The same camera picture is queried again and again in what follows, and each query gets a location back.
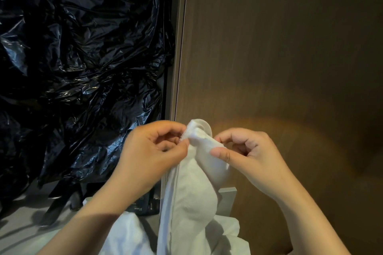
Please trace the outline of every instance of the forearm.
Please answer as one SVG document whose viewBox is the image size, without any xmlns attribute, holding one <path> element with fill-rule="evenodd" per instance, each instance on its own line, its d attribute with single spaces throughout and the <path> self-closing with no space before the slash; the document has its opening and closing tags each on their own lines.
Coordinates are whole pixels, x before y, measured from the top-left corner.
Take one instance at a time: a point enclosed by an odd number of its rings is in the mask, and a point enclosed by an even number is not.
<svg viewBox="0 0 383 255">
<path fill-rule="evenodd" d="M 290 197 L 277 200 L 287 221 L 294 255 L 350 254 L 313 198 L 298 181 L 294 184 Z"/>
<path fill-rule="evenodd" d="M 138 195 L 126 195 L 121 187 L 126 185 L 111 177 L 38 255 L 98 254 L 114 222 Z"/>
</svg>

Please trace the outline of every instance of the shiny black plastic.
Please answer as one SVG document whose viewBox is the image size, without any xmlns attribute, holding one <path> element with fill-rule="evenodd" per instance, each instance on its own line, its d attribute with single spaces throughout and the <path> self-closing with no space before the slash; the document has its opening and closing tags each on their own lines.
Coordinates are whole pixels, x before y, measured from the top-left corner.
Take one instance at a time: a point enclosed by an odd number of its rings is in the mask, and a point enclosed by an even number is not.
<svg viewBox="0 0 383 255">
<path fill-rule="evenodd" d="M 159 119 L 174 55 L 167 0 L 0 0 L 0 198 L 105 181 Z"/>
</svg>

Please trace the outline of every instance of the cabinet door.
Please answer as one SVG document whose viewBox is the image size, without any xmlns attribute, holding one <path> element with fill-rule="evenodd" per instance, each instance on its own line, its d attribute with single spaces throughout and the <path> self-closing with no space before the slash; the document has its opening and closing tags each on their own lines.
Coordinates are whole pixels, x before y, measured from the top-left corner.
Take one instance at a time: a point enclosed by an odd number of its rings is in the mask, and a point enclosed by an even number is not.
<svg viewBox="0 0 383 255">
<path fill-rule="evenodd" d="M 383 169 L 368 190 L 352 191 L 383 143 L 382 5 L 186 0 L 180 58 L 176 120 L 202 118 L 215 134 L 229 127 L 267 132 L 360 254 L 383 246 Z M 289 251 L 278 206 L 236 171 L 228 184 L 238 189 L 232 216 L 252 253 Z"/>
</svg>

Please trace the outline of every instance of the black garbage bag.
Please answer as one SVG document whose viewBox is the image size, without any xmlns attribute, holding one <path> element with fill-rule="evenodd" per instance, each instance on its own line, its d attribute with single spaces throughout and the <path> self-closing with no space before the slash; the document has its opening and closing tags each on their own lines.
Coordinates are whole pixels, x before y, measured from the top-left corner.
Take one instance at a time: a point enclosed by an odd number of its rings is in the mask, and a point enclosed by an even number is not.
<svg viewBox="0 0 383 255">
<path fill-rule="evenodd" d="M 107 180 L 127 134 L 160 118 L 174 56 L 167 0 L 0 0 L 0 199 Z"/>
</svg>

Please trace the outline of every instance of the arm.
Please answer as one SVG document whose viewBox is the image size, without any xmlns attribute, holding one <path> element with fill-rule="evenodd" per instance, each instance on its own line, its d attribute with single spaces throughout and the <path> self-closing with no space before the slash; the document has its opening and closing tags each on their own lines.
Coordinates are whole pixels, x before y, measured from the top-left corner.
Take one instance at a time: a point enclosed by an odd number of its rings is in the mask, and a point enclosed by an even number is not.
<svg viewBox="0 0 383 255">
<path fill-rule="evenodd" d="M 134 129 L 109 180 L 38 255 L 98 254 L 123 211 L 185 158 L 189 141 L 179 142 L 185 129 L 170 121 Z"/>
<path fill-rule="evenodd" d="M 233 142 L 233 150 L 217 147 L 211 154 L 238 169 L 278 203 L 287 221 L 294 254 L 350 254 L 266 133 L 232 128 L 215 139 Z"/>
</svg>

